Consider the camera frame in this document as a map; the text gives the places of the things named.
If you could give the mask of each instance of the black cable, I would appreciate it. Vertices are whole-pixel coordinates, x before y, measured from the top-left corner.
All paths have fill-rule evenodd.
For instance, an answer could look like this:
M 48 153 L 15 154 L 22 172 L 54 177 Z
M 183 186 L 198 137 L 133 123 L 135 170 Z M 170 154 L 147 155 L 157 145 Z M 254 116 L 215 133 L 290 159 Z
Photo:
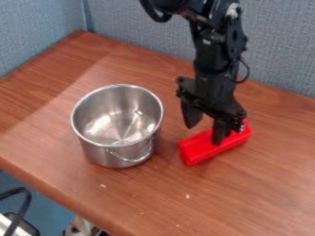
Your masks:
M 250 75 L 251 75 L 251 68 L 250 68 L 249 64 L 246 63 L 245 58 L 242 56 L 239 58 L 239 61 L 245 65 L 245 68 L 247 69 L 247 73 L 246 73 L 246 76 L 245 76 L 243 80 L 234 80 L 234 79 L 231 79 L 231 77 L 229 77 L 229 80 L 235 84 L 243 84 L 247 81 L 247 79 L 250 78 Z
M 32 201 L 32 195 L 31 195 L 30 191 L 23 187 L 14 188 L 14 189 L 6 191 L 3 194 L 0 194 L 0 201 L 4 200 L 6 198 L 14 196 L 14 195 L 18 195 L 18 194 L 24 194 L 24 203 L 23 203 L 23 205 L 22 205 L 22 207 L 18 211 L 15 219 L 12 220 L 12 222 L 10 224 L 10 227 L 8 227 L 8 230 L 4 234 L 4 236 L 12 236 L 14 235 L 15 230 L 18 229 L 18 227 L 20 225 L 20 222 L 24 218 L 26 211 L 30 207 L 30 204 L 31 204 L 31 201 Z
M 173 15 L 163 14 L 162 16 L 159 16 L 159 14 L 157 13 L 157 11 L 153 7 L 150 0 L 139 0 L 139 1 L 141 1 L 141 4 L 142 4 L 146 12 L 149 13 L 149 15 L 154 21 L 157 21 L 159 23 L 169 22 L 169 20 L 173 18 Z

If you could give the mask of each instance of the red object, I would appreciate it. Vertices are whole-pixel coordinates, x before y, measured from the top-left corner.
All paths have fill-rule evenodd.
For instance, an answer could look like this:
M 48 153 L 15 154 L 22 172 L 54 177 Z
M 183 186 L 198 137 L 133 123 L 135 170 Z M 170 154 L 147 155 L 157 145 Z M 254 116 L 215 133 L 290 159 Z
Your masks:
M 213 144 L 213 129 L 183 139 L 183 141 L 178 143 L 178 146 L 181 148 L 185 164 L 191 167 L 203 160 L 215 157 L 219 153 L 247 142 L 253 134 L 253 130 L 249 127 L 249 121 L 246 120 L 243 132 L 239 134 L 233 131 L 233 134 L 223 140 L 221 146 Z

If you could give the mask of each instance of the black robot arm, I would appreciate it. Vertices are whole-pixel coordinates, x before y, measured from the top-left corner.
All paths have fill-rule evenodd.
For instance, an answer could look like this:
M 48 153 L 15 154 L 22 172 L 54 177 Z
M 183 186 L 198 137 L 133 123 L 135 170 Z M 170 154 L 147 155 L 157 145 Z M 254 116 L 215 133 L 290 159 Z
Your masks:
M 249 66 L 242 57 L 247 37 L 242 24 L 239 0 L 141 0 L 150 16 L 167 22 L 173 14 L 191 24 L 197 46 L 194 62 L 197 77 L 178 78 L 183 120 L 189 128 L 201 121 L 203 113 L 214 118 L 213 143 L 221 145 L 231 131 L 245 129 L 246 110 L 235 100 L 239 65 Z

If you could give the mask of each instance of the wooden table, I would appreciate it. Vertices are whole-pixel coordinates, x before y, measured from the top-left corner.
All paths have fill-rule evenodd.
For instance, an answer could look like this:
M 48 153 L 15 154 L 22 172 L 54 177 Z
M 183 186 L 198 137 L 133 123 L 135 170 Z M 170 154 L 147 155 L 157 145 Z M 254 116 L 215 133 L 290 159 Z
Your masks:
M 314 236 L 315 100 L 239 86 L 255 135 L 187 168 L 177 142 L 213 120 L 185 127 L 179 75 L 194 75 L 190 62 L 74 33 L 0 81 L 0 169 L 117 236 Z M 76 101 L 118 83 L 151 89 L 166 106 L 157 154 L 129 170 L 88 162 L 70 122 Z

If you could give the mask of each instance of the stainless steel pot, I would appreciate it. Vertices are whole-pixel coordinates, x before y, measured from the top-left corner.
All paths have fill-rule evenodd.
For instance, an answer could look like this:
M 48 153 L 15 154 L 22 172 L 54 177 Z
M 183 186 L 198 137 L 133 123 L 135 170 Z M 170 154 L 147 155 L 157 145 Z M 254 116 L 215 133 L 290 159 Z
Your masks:
M 163 103 L 146 88 L 122 84 L 88 93 L 75 105 L 71 126 L 90 160 L 110 168 L 142 163 L 163 117 Z

